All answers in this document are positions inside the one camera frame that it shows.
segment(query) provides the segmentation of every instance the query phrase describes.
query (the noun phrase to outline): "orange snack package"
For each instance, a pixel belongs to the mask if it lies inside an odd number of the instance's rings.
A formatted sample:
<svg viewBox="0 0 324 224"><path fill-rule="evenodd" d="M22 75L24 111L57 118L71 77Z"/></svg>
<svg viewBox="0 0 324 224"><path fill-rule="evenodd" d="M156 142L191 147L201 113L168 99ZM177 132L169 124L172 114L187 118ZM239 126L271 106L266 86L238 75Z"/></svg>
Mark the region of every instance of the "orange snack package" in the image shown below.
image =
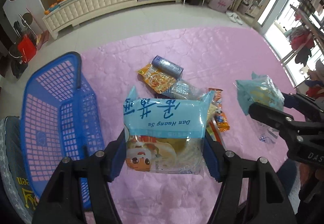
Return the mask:
<svg viewBox="0 0 324 224"><path fill-rule="evenodd" d="M215 91L215 95L214 98L212 100L212 104L215 105L218 110L215 114L215 120L218 126L218 129L220 132L225 132L227 130L230 129L228 122L227 122L227 118L225 113L222 111L222 96L221 96L221 92L223 90L221 89L214 89L214 88L209 88L209 91L213 90Z"/></svg>
<svg viewBox="0 0 324 224"><path fill-rule="evenodd" d="M160 71L151 63L140 69L138 73L143 76L144 82L157 93L163 93L176 82L174 77Z"/></svg>

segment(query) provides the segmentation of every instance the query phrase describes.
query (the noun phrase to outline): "pink blanket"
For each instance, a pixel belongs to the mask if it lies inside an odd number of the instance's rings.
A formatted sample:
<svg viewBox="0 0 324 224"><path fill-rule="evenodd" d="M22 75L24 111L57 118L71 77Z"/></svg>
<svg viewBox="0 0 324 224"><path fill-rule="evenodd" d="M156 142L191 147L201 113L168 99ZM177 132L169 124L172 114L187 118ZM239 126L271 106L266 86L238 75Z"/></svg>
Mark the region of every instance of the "pink blanket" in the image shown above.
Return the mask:
<svg viewBox="0 0 324 224"><path fill-rule="evenodd" d="M258 140L237 101L236 79L251 73L269 75L285 93L295 92L268 44L253 29L192 28L150 33L112 42L82 54L82 71L98 99L105 144L123 129L123 102L133 85L143 98L152 98L137 70L160 55L182 66L183 79L200 88L223 89L223 110L230 131L226 149L246 159L264 156L275 170L285 161L287 146L280 138L273 148ZM301 114L286 112L302 120ZM204 167L201 175L167 175L128 170L109 184L124 224L191 223L208 221L220 184ZM244 182L241 201L246 198ZM93 217L87 218L94 223Z"/></svg>

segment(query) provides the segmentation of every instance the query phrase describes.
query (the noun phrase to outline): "red bag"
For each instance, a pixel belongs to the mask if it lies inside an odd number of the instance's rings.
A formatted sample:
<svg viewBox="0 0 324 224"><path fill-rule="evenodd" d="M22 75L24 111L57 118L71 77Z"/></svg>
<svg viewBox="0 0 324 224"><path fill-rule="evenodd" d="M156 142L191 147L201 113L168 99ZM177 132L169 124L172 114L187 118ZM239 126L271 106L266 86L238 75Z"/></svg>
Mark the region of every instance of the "red bag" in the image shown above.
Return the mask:
<svg viewBox="0 0 324 224"><path fill-rule="evenodd" d="M18 50L20 51L23 62L29 62L36 55L36 47L25 34L22 41L18 44Z"/></svg>

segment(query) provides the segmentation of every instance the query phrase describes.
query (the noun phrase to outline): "screw head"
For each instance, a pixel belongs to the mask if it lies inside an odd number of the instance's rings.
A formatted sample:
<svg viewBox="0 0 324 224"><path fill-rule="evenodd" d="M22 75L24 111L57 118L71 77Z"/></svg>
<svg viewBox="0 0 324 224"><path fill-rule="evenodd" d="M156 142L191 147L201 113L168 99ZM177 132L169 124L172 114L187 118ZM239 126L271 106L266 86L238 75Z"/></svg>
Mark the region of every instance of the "screw head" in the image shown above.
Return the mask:
<svg viewBox="0 0 324 224"><path fill-rule="evenodd" d="M259 160L262 164L266 164L268 162L268 159L266 159L265 157L260 157Z"/></svg>
<svg viewBox="0 0 324 224"><path fill-rule="evenodd" d="M225 155L229 158L233 157L235 154L233 151L226 151Z"/></svg>
<svg viewBox="0 0 324 224"><path fill-rule="evenodd" d="M69 157L66 156L66 157L64 157L64 158L62 159L62 162L65 163L65 164L67 164L68 162L70 162L70 160L71 160L71 159L70 159Z"/></svg>
<svg viewBox="0 0 324 224"><path fill-rule="evenodd" d="M302 143L304 141L303 137L301 137L300 135L298 135L297 137L297 141Z"/></svg>
<svg viewBox="0 0 324 224"><path fill-rule="evenodd" d="M96 152L96 157L103 157L105 155L105 152L102 150L99 150Z"/></svg>

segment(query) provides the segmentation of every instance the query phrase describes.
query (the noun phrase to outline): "blue gripper pad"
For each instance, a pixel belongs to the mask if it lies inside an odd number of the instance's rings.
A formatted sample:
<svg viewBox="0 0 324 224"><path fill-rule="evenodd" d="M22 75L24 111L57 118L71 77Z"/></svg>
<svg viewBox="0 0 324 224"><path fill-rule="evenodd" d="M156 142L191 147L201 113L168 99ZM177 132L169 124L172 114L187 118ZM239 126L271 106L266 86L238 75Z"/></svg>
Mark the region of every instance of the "blue gripper pad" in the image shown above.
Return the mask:
<svg viewBox="0 0 324 224"><path fill-rule="evenodd" d="M209 170L210 175L216 179L216 181L220 182L221 181L221 177L220 177L220 173L218 170L218 159L216 157L216 155L214 154L206 136L204 138L204 147L203 147L203 152L202 155L205 159L205 163L207 165L207 168Z"/></svg>
<svg viewBox="0 0 324 224"><path fill-rule="evenodd" d="M117 147L115 156L112 159L111 171L110 171L111 181L113 181L115 177L119 176L125 159L126 159L126 141L125 141L125 137L123 136L123 139L119 142L119 146Z"/></svg>

